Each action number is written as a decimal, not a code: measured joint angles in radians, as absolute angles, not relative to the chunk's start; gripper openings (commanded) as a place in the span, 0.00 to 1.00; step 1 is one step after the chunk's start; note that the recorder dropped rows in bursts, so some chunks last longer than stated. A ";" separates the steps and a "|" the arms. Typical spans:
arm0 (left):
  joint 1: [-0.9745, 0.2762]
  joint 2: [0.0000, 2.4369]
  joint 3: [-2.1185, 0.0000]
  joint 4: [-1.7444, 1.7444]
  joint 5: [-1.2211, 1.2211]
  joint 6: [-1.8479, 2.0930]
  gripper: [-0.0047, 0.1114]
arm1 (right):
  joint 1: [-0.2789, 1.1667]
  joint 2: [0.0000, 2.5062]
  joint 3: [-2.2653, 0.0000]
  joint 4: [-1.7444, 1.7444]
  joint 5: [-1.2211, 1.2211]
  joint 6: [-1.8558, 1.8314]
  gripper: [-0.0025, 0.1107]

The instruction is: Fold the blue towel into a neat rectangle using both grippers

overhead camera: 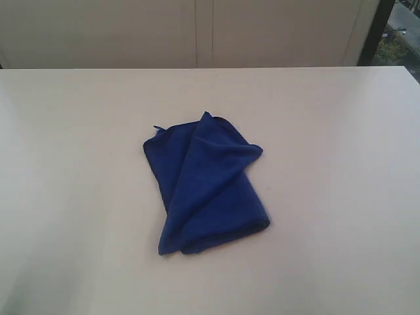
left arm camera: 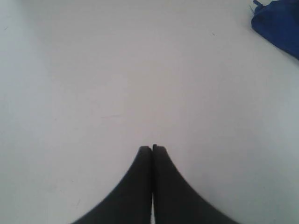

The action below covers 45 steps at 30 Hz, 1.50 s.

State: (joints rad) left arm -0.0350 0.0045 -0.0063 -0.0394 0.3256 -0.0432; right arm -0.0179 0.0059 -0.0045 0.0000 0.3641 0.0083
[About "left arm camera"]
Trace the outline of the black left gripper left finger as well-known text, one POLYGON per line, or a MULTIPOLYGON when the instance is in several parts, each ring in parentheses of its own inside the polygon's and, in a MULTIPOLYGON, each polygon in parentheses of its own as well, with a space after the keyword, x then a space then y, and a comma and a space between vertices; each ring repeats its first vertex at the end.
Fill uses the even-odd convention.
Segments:
POLYGON ((76 224, 149 224, 152 207, 152 150, 139 148, 117 186, 76 224))

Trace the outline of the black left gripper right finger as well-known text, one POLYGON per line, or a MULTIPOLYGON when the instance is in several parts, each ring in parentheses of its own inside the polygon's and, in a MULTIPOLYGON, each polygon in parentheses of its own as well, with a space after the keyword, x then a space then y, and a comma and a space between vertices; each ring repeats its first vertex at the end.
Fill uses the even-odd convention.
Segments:
POLYGON ((156 224, 236 223, 188 184, 163 146, 153 145, 152 174, 156 224))

